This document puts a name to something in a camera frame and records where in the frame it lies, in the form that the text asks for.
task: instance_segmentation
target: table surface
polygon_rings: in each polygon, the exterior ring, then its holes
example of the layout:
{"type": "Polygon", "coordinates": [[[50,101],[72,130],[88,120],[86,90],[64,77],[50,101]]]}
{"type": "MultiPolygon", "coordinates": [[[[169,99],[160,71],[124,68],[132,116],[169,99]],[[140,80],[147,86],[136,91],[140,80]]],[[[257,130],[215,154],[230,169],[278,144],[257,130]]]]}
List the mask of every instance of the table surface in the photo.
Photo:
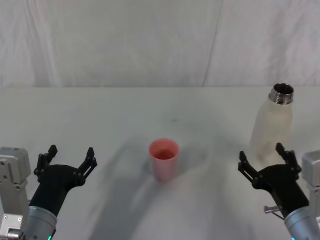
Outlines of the table surface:
{"type": "MultiPolygon", "coordinates": [[[[271,196],[238,171],[270,87],[0,89],[0,146],[27,149],[31,169],[56,144],[52,164],[98,162],[58,215],[56,240],[285,240],[265,215],[271,196]],[[179,176],[159,184],[148,145],[176,140],[179,176]]],[[[320,149],[320,88],[296,87],[291,149],[320,149]]],[[[306,190],[303,180],[299,184],[306,190]]],[[[29,198],[37,189],[28,177],[29,198]]]]}

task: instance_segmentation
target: plastic cup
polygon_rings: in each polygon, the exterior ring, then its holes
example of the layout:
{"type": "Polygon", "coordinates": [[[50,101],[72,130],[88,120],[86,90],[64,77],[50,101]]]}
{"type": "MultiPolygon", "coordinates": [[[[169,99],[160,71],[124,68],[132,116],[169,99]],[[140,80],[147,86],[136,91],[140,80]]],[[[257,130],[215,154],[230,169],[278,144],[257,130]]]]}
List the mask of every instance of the plastic cup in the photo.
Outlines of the plastic cup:
{"type": "Polygon", "coordinates": [[[168,182],[177,175],[179,145],[170,138],[158,138],[149,146],[154,177],[168,182]]]}

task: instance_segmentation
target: frosted plastic bottle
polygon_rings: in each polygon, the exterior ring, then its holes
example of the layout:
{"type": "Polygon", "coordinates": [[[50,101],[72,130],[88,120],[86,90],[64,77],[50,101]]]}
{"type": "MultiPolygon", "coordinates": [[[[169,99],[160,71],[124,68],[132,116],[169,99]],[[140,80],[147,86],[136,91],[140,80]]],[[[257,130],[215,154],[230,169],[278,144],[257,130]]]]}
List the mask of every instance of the frosted plastic bottle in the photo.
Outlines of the frosted plastic bottle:
{"type": "Polygon", "coordinates": [[[292,122],[294,89],[286,83],[277,83],[260,107],[250,139],[250,160],[259,161],[263,167],[282,164],[276,144],[286,142],[292,122]]]}

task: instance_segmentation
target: white backdrop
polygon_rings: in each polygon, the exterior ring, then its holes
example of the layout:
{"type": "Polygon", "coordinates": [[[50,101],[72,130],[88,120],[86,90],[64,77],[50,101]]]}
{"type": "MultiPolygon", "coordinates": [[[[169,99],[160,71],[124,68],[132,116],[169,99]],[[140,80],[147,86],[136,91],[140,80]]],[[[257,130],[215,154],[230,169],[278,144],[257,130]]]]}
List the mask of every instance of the white backdrop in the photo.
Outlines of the white backdrop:
{"type": "Polygon", "coordinates": [[[319,0],[0,0],[0,86],[320,82],[319,0]]]}

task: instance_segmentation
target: metal bottle threads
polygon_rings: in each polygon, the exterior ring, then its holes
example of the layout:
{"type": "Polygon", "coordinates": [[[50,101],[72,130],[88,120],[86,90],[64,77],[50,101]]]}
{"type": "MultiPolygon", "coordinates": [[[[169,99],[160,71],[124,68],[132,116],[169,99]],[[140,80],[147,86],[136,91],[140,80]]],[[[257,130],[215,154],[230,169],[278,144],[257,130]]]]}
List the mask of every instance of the metal bottle threads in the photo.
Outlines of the metal bottle threads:
{"type": "Polygon", "coordinates": [[[294,98],[294,88],[286,83],[277,83],[269,93],[269,99],[280,105],[290,104],[294,98]]]}

